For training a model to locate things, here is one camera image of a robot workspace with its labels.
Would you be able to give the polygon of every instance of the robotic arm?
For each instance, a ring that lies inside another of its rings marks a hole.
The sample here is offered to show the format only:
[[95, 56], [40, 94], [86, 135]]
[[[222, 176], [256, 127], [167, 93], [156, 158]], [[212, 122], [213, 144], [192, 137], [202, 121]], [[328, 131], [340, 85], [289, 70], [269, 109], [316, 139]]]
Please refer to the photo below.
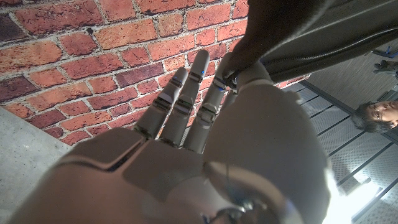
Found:
[[274, 87], [257, 62], [215, 119], [230, 56], [183, 147], [205, 50], [189, 74], [177, 70], [133, 130], [112, 129], [58, 161], [10, 223], [321, 223], [327, 163], [295, 93]]

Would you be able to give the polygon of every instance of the bright light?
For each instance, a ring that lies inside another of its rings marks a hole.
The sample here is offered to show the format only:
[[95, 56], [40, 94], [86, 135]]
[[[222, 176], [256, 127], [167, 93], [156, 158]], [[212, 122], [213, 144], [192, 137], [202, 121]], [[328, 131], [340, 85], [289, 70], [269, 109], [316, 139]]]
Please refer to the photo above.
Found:
[[333, 177], [328, 175], [331, 199], [327, 215], [322, 224], [350, 224], [351, 219], [360, 212], [382, 190], [370, 179], [345, 196], [336, 187]]
[[347, 196], [347, 210], [354, 216], [362, 210], [382, 189], [369, 181], [361, 184]]

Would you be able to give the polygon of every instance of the dark hair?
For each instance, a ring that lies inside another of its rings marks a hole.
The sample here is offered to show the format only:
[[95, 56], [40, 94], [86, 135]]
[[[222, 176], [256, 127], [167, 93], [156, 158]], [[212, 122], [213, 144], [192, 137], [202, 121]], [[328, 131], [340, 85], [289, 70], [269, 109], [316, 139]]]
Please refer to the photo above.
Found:
[[361, 104], [358, 109], [354, 112], [353, 115], [351, 115], [351, 120], [354, 122], [355, 126], [360, 129], [364, 130], [369, 133], [385, 133], [390, 131], [391, 128], [391, 123], [388, 121], [375, 121], [372, 120], [367, 111], [366, 108], [368, 106], [373, 105], [373, 102], [367, 102], [364, 104]]

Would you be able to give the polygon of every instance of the eye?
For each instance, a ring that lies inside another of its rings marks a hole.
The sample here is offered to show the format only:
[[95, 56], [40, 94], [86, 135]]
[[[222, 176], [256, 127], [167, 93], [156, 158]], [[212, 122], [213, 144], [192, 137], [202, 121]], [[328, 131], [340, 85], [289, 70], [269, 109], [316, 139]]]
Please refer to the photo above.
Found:
[[381, 120], [381, 115], [380, 115], [379, 112], [376, 112], [375, 115], [376, 115], [376, 117], [377, 117], [379, 120]]

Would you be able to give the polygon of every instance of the person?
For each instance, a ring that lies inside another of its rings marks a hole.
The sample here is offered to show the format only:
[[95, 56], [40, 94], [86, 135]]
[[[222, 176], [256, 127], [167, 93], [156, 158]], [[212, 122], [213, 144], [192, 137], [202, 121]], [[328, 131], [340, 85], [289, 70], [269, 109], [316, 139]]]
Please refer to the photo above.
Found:
[[351, 116], [358, 129], [385, 133], [398, 125], [398, 101], [370, 101], [361, 104]]

